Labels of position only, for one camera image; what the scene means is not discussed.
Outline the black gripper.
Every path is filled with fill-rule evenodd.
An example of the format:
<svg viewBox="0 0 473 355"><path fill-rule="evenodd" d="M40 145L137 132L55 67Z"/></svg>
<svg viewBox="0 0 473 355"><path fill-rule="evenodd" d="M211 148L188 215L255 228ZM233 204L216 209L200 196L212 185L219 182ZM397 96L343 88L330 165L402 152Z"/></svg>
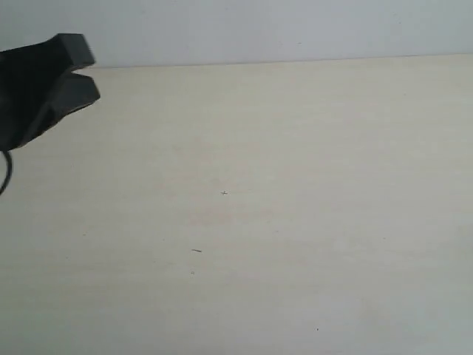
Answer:
<svg viewBox="0 0 473 355"><path fill-rule="evenodd" d="M28 144L63 118L100 99L92 78L77 74L95 58L82 34L1 52L1 150Z"/></svg>

